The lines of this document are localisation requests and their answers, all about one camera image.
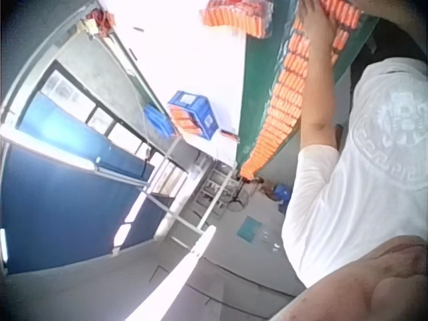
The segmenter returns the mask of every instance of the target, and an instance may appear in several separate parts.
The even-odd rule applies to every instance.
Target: hand
[[[310,40],[310,46],[317,51],[330,51],[337,30],[333,13],[328,17],[320,0],[299,0],[298,15]]]

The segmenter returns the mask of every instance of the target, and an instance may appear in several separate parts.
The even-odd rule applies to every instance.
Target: light
[[[7,263],[7,245],[6,245],[6,231],[5,229],[0,229],[0,243],[1,243],[1,256],[3,257],[3,262]]]
[[[42,142],[24,132],[20,132],[10,126],[3,125],[0,127],[0,136],[12,144],[23,147],[37,154],[50,157],[62,163],[72,165],[87,171],[94,171],[94,163],[88,159],[73,155],[55,146]]]
[[[144,203],[146,198],[147,198],[146,193],[141,192],[140,195],[135,200],[131,210],[129,211],[128,216],[126,216],[125,223],[132,223],[133,221],[135,221],[136,215],[140,211],[140,208],[142,207],[142,204]]]
[[[215,233],[215,226],[210,226],[189,254],[163,280],[155,291],[126,319],[126,321],[161,321],[168,309],[186,284],[189,276],[206,250]]]
[[[113,246],[118,247],[125,242],[126,236],[128,236],[129,230],[131,229],[131,224],[123,224],[119,227],[118,232],[114,236]]]

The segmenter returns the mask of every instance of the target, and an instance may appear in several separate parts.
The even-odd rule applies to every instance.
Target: blue bin
[[[292,192],[287,186],[285,186],[285,184],[276,185],[274,189],[274,194],[281,200],[283,200],[285,203],[290,202],[290,199],[292,198]]]
[[[216,130],[219,129],[207,97],[178,91],[169,101],[169,105],[182,108],[188,112],[202,130],[201,136],[207,140],[210,140]]]
[[[174,125],[165,114],[159,112],[155,107],[147,104],[144,108],[144,115],[150,123],[165,137],[171,137],[176,134]]]

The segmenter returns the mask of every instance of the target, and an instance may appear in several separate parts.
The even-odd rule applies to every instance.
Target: standing fan
[[[227,209],[231,212],[240,212],[247,207],[249,201],[248,192],[242,189],[244,182],[241,181],[239,188],[231,197],[230,201],[227,202]]]

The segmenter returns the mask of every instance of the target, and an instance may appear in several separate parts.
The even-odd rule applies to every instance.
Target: green table
[[[242,95],[240,143],[236,161],[241,166],[255,146],[269,107],[270,90],[281,70],[282,54],[294,20],[296,0],[275,0],[272,36],[267,39],[247,37],[245,74]],[[337,82],[354,61],[361,47],[375,28],[378,19],[363,15],[360,27],[352,33],[335,67]],[[283,142],[277,153],[288,142]]]

